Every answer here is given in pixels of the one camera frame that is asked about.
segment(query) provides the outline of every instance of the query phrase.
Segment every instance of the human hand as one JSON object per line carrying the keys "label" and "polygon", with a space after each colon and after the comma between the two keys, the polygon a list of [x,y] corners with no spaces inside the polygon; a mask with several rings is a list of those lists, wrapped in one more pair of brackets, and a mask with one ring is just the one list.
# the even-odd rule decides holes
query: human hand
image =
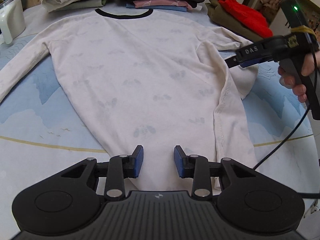
{"label": "human hand", "polygon": [[[320,63],[320,51],[316,52],[316,60],[317,60],[318,66],[319,66],[319,63]],[[312,54],[307,54],[304,57],[304,62],[303,62],[303,65],[302,65],[301,74],[303,76],[308,76],[314,70],[315,70],[315,63],[314,63],[314,60],[313,60],[313,56],[312,56]],[[296,96],[298,96],[299,102],[304,103],[307,100],[307,95],[306,95],[307,89],[306,89],[305,85],[302,85],[302,84],[296,85],[296,81],[295,81],[294,76],[289,75],[288,73],[286,73],[281,66],[279,66],[279,68],[278,68],[278,73],[281,76],[280,81],[279,81],[280,84],[285,86],[285,87],[287,87],[287,88],[289,88],[289,89],[292,89],[293,93]]]}

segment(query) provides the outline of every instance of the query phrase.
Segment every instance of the gray print pattern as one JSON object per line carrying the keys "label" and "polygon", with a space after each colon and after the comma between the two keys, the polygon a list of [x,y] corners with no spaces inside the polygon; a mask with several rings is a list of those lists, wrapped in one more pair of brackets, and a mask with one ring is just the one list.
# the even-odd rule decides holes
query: gray print pattern
{"label": "gray print pattern", "polygon": [[209,95],[212,95],[213,92],[214,92],[213,88],[211,88],[211,89],[199,90],[200,95],[203,96],[203,97],[207,97],[207,96],[209,96]]}
{"label": "gray print pattern", "polygon": [[87,22],[88,25],[97,25],[99,22]]}
{"label": "gray print pattern", "polygon": [[89,41],[89,42],[92,43],[92,44],[100,44],[102,41],[103,41],[103,39],[92,40],[92,41]]}
{"label": "gray print pattern", "polygon": [[85,34],[87,34],[88,32],[82,32],[82,33],[77,33],[77,36],[83,36]]}
{"label": "gray print pattern", "polygon": [[153,126],[150,126],[150,125],[146,125],[146,126],[141,125],[140,127],[137,127],[134,130],[133,137],[137,138],[140,135],[143,136],[143,135],[146,135],[148,133],[155,134],[156,133],[156,129]]}
{"label": "gray print pattern", "polygon": [[184,78],[185,76],[186,76],[185,70],[181,70],[179,72],[176,72],[176,73],[170,75],[170,77],[175,80]]}
{"label": "gray print pattern", "polygon": [[182,33],[182,31],[179,29],[172,29],[170,32],[171,33]]}
{"label": "gray print pattern", "polygon": [[136,67],[138,65],[140,65],[141,67],[147,67],[147,68],[153,68],[154,67],[154,63],[152,63],[152,61],[150,61],[149,59],[145,59],[141,63],[135,62],[133,64],[134,67]]}
{"label": "gray print pattern", "polygon": [[185,60],[183,60],[183,59],[179,59],[179,60],[178,60],[178,64],[179,64],[180,66],[186,65],[186,64],[185,64]]}
{"label": "gray print pattern", "polygon": [[156,38],[159,42],[167,42],[169,38]]}
{"label": "gray print pattern", "polygon": [[203,124],[204,123],[204,118],[203,117],[195,118],[194,120],[189,119],[188,121],[191,122],[191,123],[195,123],[195,124]]}
{"label": "gray print pattern", "polygon": [[153,96],[153,101],[163,101],[163,100],[171,100],[172,97],[169,95],[163,95],[163,96],[159,96],[159,95],[154,95]]}
{"label": "gray print pattern", "polygon": [[102,69],[104,67],[104,65],[92,65],[92,66],[87,66],[87,68],[90,69]]}
{"label": "gray print pattern", "polygon": [[187,49],[187,50],[183,51],[182,54],[190,55],[190,54],[193,54],[193,51],[194,51],[193,49]]}
{"label": "gray print pattern", "polygon": [[113,54],[123,54],[124,51],[122,49],[113,49],[108,52],[108,55],[113,55]]}
{"label": "gray print pattern", "polygon": [[184,153],[193,153],[193,150],[190,150],[189,148],[183,149]]}
{"label": "gray print pattern", "polygon": [[122,83],[123,86],[126,86],[126,87],[140,87],[141,86],[141,82],[137,79],[134,79],[134,80],[130,80],[130,79],[126,79],[123,83]]}
{"label": "gray print pattern", "polygon": [[72,54],[71,57],[81,57],[83,55],[83,52]]}
{"label": "gray print pattern", "polygon": [[108,107],[111,107],[111,108],[115,108],[116,107],[116,104],[118,102],[118,99],[117,98],[112,98],[111,101],[107,101],[105,103],[103,103],[102,101],[98,101],[98,105],[101,106],[102,108],[106,108],[106,106]]}

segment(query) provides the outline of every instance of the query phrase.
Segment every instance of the black gripper base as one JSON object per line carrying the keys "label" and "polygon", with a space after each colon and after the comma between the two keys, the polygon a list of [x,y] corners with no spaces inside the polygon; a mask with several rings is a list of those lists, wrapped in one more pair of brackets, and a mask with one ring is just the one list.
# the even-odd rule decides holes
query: black gripper base
{"label": "black gripper base", "polygon": [[64,236],[38,236],[26,231],[14,240],[302,240],[297,232],[257,236],[231,227],[208,201],[186,191],[132,191],[109,202],[86,228]]}

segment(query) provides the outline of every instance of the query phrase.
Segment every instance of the white long-sleeve shirt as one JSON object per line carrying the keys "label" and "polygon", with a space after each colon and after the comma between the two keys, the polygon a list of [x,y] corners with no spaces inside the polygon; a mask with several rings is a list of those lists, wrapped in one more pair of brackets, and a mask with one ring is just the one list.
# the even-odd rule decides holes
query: white long-sleeve shirt
{"label": "white long-sleeve shirt", "polygon": [[140,190],[190,189],[173,149],[209,161],[256,158],[241,98],[257,66],[228,69],[218,50],[250,42],[222,27],[149,10],[115,16],[101,10],[53,23],[0,70],[0,102],[49,53],[80,118],[110,156],[144,147]]}

